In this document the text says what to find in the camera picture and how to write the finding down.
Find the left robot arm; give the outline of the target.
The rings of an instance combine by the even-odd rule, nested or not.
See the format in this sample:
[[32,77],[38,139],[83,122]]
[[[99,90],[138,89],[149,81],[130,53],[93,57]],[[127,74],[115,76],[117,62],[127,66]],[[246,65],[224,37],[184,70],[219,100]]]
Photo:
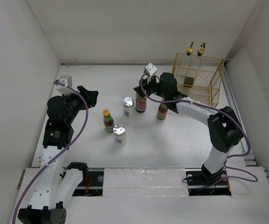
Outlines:
[[70,146],[80,136],[74,137],[72,123],[81,110],[97,103],[98,91],[83,86],[73,89],[55,82],[60,96],[47,102],[48,121],[42,142],[42,162],[39,172],[22,193],[14,210],[12,222],[23,224],[63,224],[67,218],[66,205],[78,185],[89,181],[88,166],[72,162],[62,171]]

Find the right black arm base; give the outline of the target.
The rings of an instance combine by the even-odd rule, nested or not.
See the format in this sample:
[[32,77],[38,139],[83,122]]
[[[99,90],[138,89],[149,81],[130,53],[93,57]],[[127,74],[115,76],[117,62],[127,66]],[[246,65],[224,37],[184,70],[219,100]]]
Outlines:
[[227,175],[225,169],[212,175],[200,168],[188,168],[185,174],[182,183],[187,184],[189,196],[231,196],[232,194],[228,180],[213,185]]

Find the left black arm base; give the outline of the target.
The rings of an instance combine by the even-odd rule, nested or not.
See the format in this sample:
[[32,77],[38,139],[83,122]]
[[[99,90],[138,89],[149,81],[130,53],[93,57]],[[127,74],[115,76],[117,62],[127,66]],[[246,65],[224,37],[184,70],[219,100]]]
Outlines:
[[74,190],[73,196],[102,196],[103,195],[103,168],[89,168],[84,162],[71,162],[60,174],[61,180],[66,176],[66,171],[76,169],[82,172],[82,181]]

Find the yellow-cap sauce bottle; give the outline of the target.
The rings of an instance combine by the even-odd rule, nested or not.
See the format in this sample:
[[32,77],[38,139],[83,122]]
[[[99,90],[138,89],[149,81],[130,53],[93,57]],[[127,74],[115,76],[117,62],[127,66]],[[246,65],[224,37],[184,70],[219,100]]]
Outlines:
[[103,123],[107,132],[112,133],[114,127],[114,120],[108,109],[104,109],[103,112]]
[[168,107],[167,105],[161,103],[158,107],[158,111],[157,111],[157,118],[159,120],[165,120],[166,116],[167,116],[167,112],[168,112]]

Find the dark-filled gold-spout oil bottle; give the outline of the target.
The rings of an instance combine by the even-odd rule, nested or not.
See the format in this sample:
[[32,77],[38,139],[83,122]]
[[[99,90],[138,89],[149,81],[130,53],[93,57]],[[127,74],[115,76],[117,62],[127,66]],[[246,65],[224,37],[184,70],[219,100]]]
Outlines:
[[194,85],[194,82],[201,68],[202,55],[204,52],[205,42],[200,45],[196,56],[193,55],[193,42],[191,43],[190,47],[187,48],[186,55],[188,65],[184,73],[184,87],[191,88]]

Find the clear oil bottle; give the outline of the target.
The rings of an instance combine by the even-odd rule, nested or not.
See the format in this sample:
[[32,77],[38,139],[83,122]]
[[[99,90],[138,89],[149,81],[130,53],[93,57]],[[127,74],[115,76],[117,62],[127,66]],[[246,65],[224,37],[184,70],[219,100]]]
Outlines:
[[176,55],[174,75],[180,83],[184,82],[184,78],[188,73],[188,68],[191,64],[191,55],[194,51],[193,44],[194,42],[191,42],[185,53],[177,53]]

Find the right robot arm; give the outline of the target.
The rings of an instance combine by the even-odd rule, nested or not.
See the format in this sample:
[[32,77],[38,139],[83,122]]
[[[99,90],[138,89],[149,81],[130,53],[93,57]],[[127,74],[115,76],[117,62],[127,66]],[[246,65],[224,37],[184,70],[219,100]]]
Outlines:
[[145,70],[134,91],[146,98],[152,94],[162,97],[160,103],[168,110],[189,116],[208,127],[212,149],[201,167],[201,178],[207,184],[217,180],[230,151],[244,136],[233,109],[228,106],[217,109],[193,101],[178,91],[174,75],[167,72],[157,77],[155,72]]

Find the clear bottle black cap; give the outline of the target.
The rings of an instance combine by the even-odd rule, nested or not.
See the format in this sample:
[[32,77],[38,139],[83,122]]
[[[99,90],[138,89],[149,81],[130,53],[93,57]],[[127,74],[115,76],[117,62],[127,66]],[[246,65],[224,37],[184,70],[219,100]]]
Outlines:
[[147,98],[142,97],[139,93],[135,95],[135,110],[138,113],[143,113],[146,111],[147,107]]

